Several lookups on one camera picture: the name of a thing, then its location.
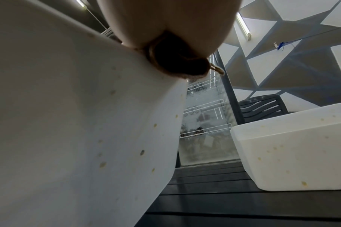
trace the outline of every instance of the geometric wall pattern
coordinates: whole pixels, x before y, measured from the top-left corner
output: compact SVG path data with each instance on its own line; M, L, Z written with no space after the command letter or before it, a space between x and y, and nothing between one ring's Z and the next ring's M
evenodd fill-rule
M252 40L235 23L229 54L219 48L238 101L278 93L291 112L341 102L341 0L243 0L239 12Z

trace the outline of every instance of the blue string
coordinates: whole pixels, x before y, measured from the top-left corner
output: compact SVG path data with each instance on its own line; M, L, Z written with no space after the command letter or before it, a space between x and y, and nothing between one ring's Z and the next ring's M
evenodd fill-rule
M293 41L289 41L289 42L281 42L277 49L280 50L280 48L283 48L283 50L284 50L284 46L286 44L290 44L290 43L293 43L293 42L296 42L296 41L299 41L299 40L302 40L302 39L307 39L307 38L311 38L311 37L314 37L314 36L318 36L318 35L321 35L321 34L324 34L324 33L328 33L328 32L331 32L331 31L335 31L335 30L338 30L338 29L341 29L341 27L335 28L335 29L332 29L332 30L329 30L329 31L324 31L322 33L318 33L318 34L315 34L315 35L312 35L312 36L307 36L307 37L304 37L304 38L301 38L301 39L297 39L297 40L293 40Z

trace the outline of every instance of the black plastic chair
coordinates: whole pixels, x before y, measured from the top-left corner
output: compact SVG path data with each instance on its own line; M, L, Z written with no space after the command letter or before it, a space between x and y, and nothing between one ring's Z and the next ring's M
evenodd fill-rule
M288 114L280 95L263 95L239 102L246 123Z

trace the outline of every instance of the ceiling light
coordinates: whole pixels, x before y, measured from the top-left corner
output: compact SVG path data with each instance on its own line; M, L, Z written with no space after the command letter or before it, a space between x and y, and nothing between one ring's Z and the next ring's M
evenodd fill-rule
M247 41L251 40L252 39L252 34L250 33L250 31L248 29L248 26L245 24L245 22L244 22L244 20L243 20L243 18L240 15L239 12L237 13L236 18L237 18L237 21L238 21L240 27L242 28L242 31L243 31L243 33L245 35L246 40Z
M85 7L84 3L81 0L76 0L82 7Z

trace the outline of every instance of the stain spot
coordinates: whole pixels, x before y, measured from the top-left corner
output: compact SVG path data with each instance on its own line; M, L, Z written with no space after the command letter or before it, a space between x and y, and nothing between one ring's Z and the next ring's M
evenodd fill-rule
M107 162L101 162L100 165L99 165L99 167L100 167L100 168L103 168L103 167L105 167L106 165L107 165Z
M87 36L90 37L90 38L92 38L92 39L96 37L96 36L95 36L94 34L92 34L92 33L87 33Z

